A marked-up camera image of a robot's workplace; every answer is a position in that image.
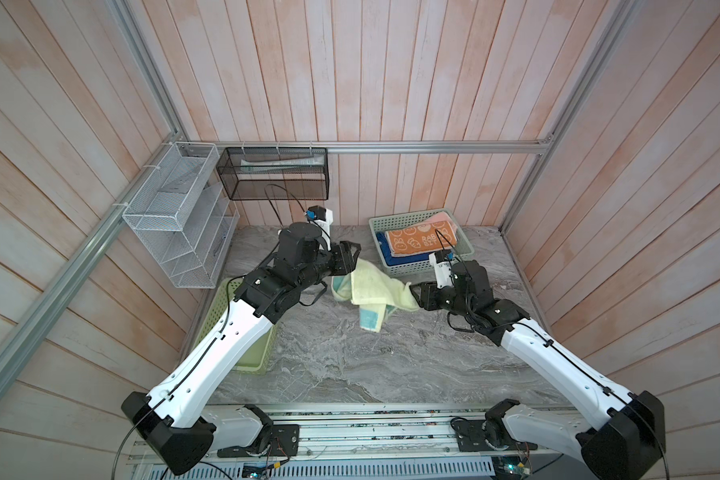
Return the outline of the orange patterned cream towel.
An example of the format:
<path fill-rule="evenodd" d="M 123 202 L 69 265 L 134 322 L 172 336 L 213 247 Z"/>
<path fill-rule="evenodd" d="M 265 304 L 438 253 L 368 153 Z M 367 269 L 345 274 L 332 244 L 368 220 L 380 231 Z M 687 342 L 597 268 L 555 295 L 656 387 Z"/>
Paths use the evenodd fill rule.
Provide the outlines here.
<path fill-rule="evenodd" d="M 458 230 L 447 222 L 419 224 L 385 232 L 393 256 L 436 251 L 458 244 Z"/>

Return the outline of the mint green plastic basket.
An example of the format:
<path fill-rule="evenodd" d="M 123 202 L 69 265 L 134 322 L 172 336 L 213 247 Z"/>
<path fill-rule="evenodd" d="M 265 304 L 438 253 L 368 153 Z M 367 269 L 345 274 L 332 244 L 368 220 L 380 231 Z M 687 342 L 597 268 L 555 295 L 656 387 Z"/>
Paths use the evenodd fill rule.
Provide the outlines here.
<path fill-rule="evenodd" d="M 450 216 L 456 221 L 455 217 L 451 214 L 451 212 L 447 209 L 435 209 L 435 210 L 423 210 L 423 211 L 417 211 L 417 212 L 409 212 L 409 213 L 402 213 L 402 214 L 394 214 L 394 215 L 388 215 L 388 216 L 380 216 L 380 217 L 373 217 L 369 220 L 369 227 L 371 229 L 371 233 L 373 235 L 373 239 L 376 245 L 376 249 L 379 252 L 379 255 L 381 257 L 382 267 L 386 271 L 386 273 L 391 277 L 402 277 L 406 275 L 413 275 L 413 274 L 419 274 L 419 273 L 427 273 L 430 271 L 431 265 L 429 263 L 429 258 L 427 261 L 421 261 L 421 262 L 415 262 L 407 265 L 401 265 L 401 266 L 392 266 L 389 267 L 385 264 L 384 259 L 381 255 L 380 247 L 376 241 L 375 233 L 376 232 L 387 232 L 392 230 L 398 230 L 403 229 L 405 227 L 413 226 L 416 224 L 419 224 L 420 222 L 427 221 L 428 218 L 435 215 L 437 212 L 440 211 L 446 211 L 450 214 Z M 464 259 L 468 260 L 470 259 L 474 254 L 474 248 L 469 241 L 469 239 L 466 237 L 466 234 L 464 233 L 463 229 L 459 226 L 457 223 L 456 226 L 454 226 L 458 232 L 457 232 L 457 238 L 458 238 L 458 244 L 453 247 L 445 247 L 445 249 L 450 249 L 454 253 L 454 260 L 457 259 Z"/>

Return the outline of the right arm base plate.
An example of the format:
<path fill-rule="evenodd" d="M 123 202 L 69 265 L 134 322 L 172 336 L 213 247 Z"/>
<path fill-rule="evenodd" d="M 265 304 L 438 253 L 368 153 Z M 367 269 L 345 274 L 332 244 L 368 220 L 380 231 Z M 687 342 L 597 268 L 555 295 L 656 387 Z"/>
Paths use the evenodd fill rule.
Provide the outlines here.
<path fill-rule="evenodd" d="M 449 424 L 460 452 L 526 452 L 538 449 L 535 443 L 519 442 L 512 438 L 499 420 L 453 417 Z"/>

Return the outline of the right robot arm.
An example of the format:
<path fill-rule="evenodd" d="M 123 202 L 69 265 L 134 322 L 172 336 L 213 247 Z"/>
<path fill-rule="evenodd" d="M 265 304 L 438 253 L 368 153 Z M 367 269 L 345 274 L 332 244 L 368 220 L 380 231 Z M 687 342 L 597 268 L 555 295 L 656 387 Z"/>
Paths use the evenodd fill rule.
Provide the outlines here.
<path fill-rule="evenodd" d="M 504 451 L 522 443 L 557 451 L 584 463 L 599 479 L 640 479 L 665 462 L 662 402 L 608 379 L 546 333 L 514 302 L 494 296 L 476 261 L 454 261 L 450 251 L 431 254 L 434 280 L 412 286 L 426 311 L 463 318 L 466 333 L 487 337 L 546 379 L 573 405 L 576 416 L 530 408 L 505 399 L 481 421 L 455 417 L 451 427 L 462 451 Z"/>

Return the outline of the black mesh wall basket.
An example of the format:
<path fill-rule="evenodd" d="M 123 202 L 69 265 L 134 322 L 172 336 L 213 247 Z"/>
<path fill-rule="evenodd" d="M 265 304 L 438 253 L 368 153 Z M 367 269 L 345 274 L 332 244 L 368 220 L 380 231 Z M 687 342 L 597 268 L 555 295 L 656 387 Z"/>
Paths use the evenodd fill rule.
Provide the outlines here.
<path fill-rule="evenodd" d="M 233 201 L 326 200 L 330 190 L 325 149 L 225 148 L 217 175 Z"/>

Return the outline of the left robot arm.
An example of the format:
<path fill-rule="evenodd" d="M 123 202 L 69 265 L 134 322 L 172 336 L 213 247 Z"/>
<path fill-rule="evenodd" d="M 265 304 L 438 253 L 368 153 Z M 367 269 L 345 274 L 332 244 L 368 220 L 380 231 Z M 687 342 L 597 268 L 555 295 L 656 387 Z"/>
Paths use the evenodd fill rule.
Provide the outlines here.
<path fill-rule="evenodd" d="M 133 431 L 175 475 L 183 475 L 213 451 L 238 448 L 251 456 L 272 449 L 274 424 L 247 404 L 229 414 L 206 405 L 243 354 L 328 277 L 353 272 L 361 247 L 330 240 L 325 223 L 293 223 L 273 250 L 235 290 L 224 291 L 226 310 L 188 357 L 147 393 L 133 392 L 121 409 Z"/>

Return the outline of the yellow-green plastic basket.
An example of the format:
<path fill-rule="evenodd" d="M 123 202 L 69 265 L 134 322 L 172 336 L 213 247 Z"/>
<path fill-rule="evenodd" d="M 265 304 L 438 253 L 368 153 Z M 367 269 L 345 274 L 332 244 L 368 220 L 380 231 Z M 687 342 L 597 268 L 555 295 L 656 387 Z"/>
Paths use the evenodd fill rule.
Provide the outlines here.
<path fill-rule="evenodd" d="M 232 293 L 241 285 L 242 279 L 235 277 L 224 278 L 213 301 L 206 313 L 206 316 L 199 326 L 198 332 L 194 337 L 193 346 L 196 347 L 200 342 L 213 330 L 213 327 L 226 314 L 229 300 Z M 237 364 L 233 367 L 234 371 L 247 374 L 264 374 L 267 371 L 272 350 L 276 339 L 277 327 L 273 326 L 267 333 L 259 338 L 248 350 L 241 356 Z"/>

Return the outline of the right aluminium corner rail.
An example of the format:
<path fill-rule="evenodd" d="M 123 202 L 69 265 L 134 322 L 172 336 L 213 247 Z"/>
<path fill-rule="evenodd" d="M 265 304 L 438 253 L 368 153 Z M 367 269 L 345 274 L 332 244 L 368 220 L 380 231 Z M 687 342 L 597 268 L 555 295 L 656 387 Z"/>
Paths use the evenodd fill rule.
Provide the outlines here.
<path fill-rule="evenodd" d="M 615 4 L 612 14 L 608 17 L 608 22 L 598 37 L 597 43 L 586 57 L 586 63 L 566 98 L 563 108 L 555 117 L 549 135 L 541 141 L 545 149 L 536 155 L 529 169 L 522 177 L 519 189 L 511 198 L 512 202 L 499 226 L 499 231 L 504 238 L 507 238 L 516 217 L 531 195 L 534 185 L 545 170 L 562 139 L 570 130 L 576 116 L 583 108 L 599 77 L 607 67 L 610 57 L 614 54 L 643 4 L 643 1 L 618 1 Z"/>

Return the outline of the horizontal aluminium wall rail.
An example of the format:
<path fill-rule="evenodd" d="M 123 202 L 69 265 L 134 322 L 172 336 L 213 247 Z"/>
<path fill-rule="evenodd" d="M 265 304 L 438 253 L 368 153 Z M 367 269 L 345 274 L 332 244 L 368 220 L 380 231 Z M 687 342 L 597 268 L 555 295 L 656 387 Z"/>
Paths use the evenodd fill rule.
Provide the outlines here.
<path fill-rule="evenodd" d="M 477 141 L 216 141 L 219 149 L 325 149 L 329 154 L 543 154 L 550 142 L 539 140 Z"/>

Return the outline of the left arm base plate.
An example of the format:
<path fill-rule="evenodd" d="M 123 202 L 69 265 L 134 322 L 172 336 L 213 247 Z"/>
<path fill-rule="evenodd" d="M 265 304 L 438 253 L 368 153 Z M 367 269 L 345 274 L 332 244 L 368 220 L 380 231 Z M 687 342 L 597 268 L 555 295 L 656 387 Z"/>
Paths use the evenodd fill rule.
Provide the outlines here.
<path fill-rule="evenodd" d="M 298 454 L 300 426 L 298 424 L 274 424 L 248 447 L 232 446 L 217 451 L 219 458 L 264 458 L 269 456 L 294 457 Z"/>

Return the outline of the blue towel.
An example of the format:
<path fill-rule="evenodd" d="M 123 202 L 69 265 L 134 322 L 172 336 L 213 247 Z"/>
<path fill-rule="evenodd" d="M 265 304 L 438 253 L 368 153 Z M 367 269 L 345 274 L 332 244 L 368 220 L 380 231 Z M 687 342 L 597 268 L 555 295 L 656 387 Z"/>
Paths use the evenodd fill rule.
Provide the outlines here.
<path fill-rule="evenodd" d="M 387 238 L 385 236 L 384 232 L 376 232 L 375 233 L 376 241 L 380 247 L 381 255 L 384 259 L 384 262 L 387 266 L 401 266 L 401 265 L 407 265 L 415 262 L 421 262 L 421 261 L 427 261 L 429 258 L 429 254 L 432 253 L 432 250 L 429 252 L 423 252 L 413 255 L 404 255 L 404 256 L 393 256 L 392 250 L 389 246 L 389 243 L 387 241 Z"/>

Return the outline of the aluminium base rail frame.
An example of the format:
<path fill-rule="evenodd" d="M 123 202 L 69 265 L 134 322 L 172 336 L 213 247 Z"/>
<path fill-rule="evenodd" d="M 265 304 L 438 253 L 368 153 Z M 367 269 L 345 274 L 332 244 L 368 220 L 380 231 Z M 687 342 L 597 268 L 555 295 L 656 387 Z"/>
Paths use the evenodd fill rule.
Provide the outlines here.
<path fill-rule="evenodd" d="M 207 409 L 229 414 L 244 405 Z M 482 420 L 493 406 L 405 403 L 263 404 L 273 424 L 298 424 L 298 454 L 286 458 L 219 458 L 208 453 L 183 475 L 166 464 L 138 435 L 132 460 L 143 478 L 222 479 L 525 479 L 555 462 L 572 459 L 538 446 L 526 452 L 460 452 L 450 427 L 453 417 Z M 576 416 L 572 407 L 526 405 L 539 411 Z"/>

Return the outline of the pink towel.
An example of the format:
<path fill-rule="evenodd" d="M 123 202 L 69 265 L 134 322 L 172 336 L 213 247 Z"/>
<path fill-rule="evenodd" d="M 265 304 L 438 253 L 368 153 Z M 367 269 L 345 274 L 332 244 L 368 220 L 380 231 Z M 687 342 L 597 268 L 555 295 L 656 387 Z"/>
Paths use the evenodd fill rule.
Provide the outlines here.
<path fill-rule="evenodd" d="M 452 226 L 456 226 L 456 225 L 457 225 L 456 221 L 455 221 L 455 220 L 450 216 L 450 214 L 449 214 L 448 212 L 446 212 L 446 211 L 437 212 L 435 215 L 433 215 L 433 216 L 431 216 L 430 218 L 428 218 L 428 219 L 427 219 L 427 222 L 428 222 L 428 223 L 438 223 L 438 222 L 442 223 L 442 222 L 447 222 L 447 223 L 451 224 Z"/>

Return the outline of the teal and yellow towel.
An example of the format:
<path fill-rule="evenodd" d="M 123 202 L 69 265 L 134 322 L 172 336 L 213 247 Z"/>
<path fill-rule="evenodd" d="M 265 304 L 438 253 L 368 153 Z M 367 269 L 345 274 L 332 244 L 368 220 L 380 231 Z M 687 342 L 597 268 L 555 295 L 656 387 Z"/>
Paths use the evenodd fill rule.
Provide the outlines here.
<path fill-rule="evenodd" d="M 385 319 L 396 311 L 420 309 L 409 283 L 389 277 L 364 259 L 357 260 L 351 273 L 334 276 L 330 286 L 335 300 L 358 307 L 363 330 L 380 332 Z"/>

